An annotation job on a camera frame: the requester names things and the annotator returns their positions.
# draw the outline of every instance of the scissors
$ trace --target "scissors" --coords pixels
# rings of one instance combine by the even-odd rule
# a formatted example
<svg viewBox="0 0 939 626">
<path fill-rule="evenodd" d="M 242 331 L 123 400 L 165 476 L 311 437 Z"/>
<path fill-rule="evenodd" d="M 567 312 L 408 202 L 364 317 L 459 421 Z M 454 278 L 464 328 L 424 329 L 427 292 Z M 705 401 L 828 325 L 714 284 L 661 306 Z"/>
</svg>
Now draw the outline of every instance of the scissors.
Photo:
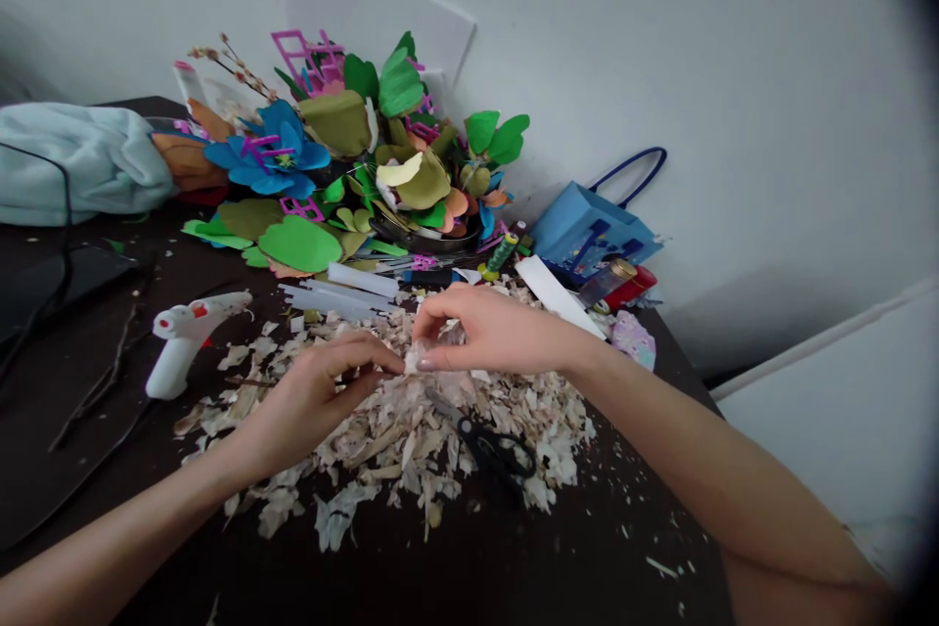
<svg viewBox="0 0 939 626">
<path fill-rule="evenodd" d="M 479 468 L 486 492 L 494 500 L 495 496 L 504 498 L 504 503 L 507 502 L 510 509 L 520 509 L 523 500 L 518 479 L 524 480 L 535 474 L 535 453 L 531 448 L 517 435 L 497 433 L 477 423 L 432 389 L 427 390 L 427 398 L 437 411 L 453 421 L 457 434 Z M 518 461 L 515 447 L 528 458 L 527 463 Z"/>
</svg>

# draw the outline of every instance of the wood shaving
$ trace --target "wood shaving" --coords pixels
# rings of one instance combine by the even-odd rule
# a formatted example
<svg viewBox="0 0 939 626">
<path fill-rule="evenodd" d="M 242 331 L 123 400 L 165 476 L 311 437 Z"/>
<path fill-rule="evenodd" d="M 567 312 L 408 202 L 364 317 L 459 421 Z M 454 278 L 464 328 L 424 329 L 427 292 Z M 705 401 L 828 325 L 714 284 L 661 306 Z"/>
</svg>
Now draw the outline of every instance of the wood shaving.
<svg viewBox="0 0 939 626">
<path fill-rule="evenodd" d="M 528 305 L 542 307 L 527 289 L 514 283 L 494 288 Z M 350 331 L 365 330 L 404 358 L 406 371 L 384 382 L 301 463 L 249 487 L 241 500 L 238 496 L 229 499 L 225 505 L 227 516 L 241 514 L 250 503 L 263 500 L 258 533 L 270 538 L 290 517 L 304 512 L 296 484 L 302 477 L 318 472 L 328 475 L 333 487 L 338 488 L 329 501 L 314 496 L 322 552 L 338 550 L 352 525 L 356 506 L 375 499 L 385 487 L 389 507 L 401 508 L 407 494 L 415 495 L 419 509 L 425 512 L 428 536 L 430 529 L 441 523 L 443 501 L 453 501 L 462 492 L 459 473 L 476 471 L 452 421 L 441 416 L 427 398 L 429 388 L 498 432 L 525 438 L 537 457 L 535 475 L 522 484 L 525 506 L 551 512 L 558 491 L 577 484 L 574 458 L 579 447 L 597 434 L 580 393 L 553 372 L 532 376 L 482 371 L 420 373 L 417 362 L 426 348 L 420 343 L 411 344 L 413 321 L 414 314 L 404 310 L 361 322 L 343 321 L 333 311 L 325 319 L 311 320 L 308 328 L 283 345 L 269 336 L 278 324 L 269 323 L 250 345 L 229 348 L 219 370 L 241 364 L 253 350 L 245 380 L 277 381 L 303 349 Z M 450 321 L 443 329 L 441 343 L 463 341 L 463 329 L 457 321 Z M 216 442 L 219 433 L 238 427 L 268 390 L 245 383 L 237 389 L 226 389 L 216 400 L 203 399 L 197 404 L 174 427 L 179 435 L 197 426 L 204 432 L 199 450 L 183 462 L 200 455 L 209 438 Z M 348 470 L 342 475 L 345 483 L 341 485 L 340 468 Z M 477 502 L 474 511 L 478 510 Z"/>
</svg>

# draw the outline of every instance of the blue paper bag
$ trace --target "blue paper bag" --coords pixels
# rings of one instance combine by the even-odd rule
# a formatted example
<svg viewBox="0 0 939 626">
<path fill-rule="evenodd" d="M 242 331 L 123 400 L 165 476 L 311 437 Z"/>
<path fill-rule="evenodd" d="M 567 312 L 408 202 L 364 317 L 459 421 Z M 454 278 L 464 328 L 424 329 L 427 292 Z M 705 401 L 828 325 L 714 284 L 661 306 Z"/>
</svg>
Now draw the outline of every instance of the blue paper bag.
<svg viewBox="0 0 939 626">
<path fill-rule="evenodd" d="M 658 154 L 658 162 L 633 193 L 614 204 L 597 195 L 610 177 L 642 157 Z M 532 228 L 535 253 L 548 267 L 583 284 L 617 257 L 641 264 L 662 249 L 642 220 L 623 208 L 658 173 L 668 153 L 652 147 L 623 161 L 590 188 L 571 181 Z"/>
</svg>

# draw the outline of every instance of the person's right hand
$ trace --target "person's right hand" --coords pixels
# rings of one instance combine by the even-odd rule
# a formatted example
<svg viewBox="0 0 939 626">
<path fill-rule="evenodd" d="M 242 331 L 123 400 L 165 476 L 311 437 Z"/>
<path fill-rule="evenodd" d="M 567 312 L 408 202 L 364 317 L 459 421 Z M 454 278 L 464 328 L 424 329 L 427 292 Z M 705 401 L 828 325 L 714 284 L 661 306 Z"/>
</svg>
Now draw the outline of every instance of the person's right hand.
<svg viewBox="0 0 939 626">
<path fill-rule="evenodd" d="M 469 341 L 434 347 L 418 363 L 422 372 L 488 370 L 564 373 L 598 341 L 551 313 L 536 310 L 488 287 L 453 284 L 421 304 L 412 339 L 436 342 L 450 318 L 458 318 Z"/>
</svg>

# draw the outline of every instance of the hand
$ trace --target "hand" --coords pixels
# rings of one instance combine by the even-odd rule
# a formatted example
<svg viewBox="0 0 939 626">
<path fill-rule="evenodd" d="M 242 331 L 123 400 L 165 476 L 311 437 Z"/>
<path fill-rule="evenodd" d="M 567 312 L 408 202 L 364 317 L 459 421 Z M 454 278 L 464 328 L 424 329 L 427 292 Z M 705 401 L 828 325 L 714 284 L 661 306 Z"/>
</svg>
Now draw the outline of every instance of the hand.
<svg viewBox="0 0 939 626">
<path fill-rule="evenodd" d="M 257 410 L 223 443 L 237 456 L 236 466 L 245 473 L 243 483 L 253 484 L 296 465 L 382 380 L 403 372 L 404 362 L 370 333 L 350 333 L 304 350 Z M 337 377 L 349 379 L 339 393 Z"/>
<path fill-rule="evenodd" d="M 536 310 L 488 287 L 453 284 L 421 304 L 414 340 L 436 341 L 449 318 L 459 318 L 467 331 L 465 345 L 434 347 L 418 363 L 422 372 L 488 370 L 538 374 L 564 373 L 598 341 L 589 333 L 550 313 Z"/>
</svg>

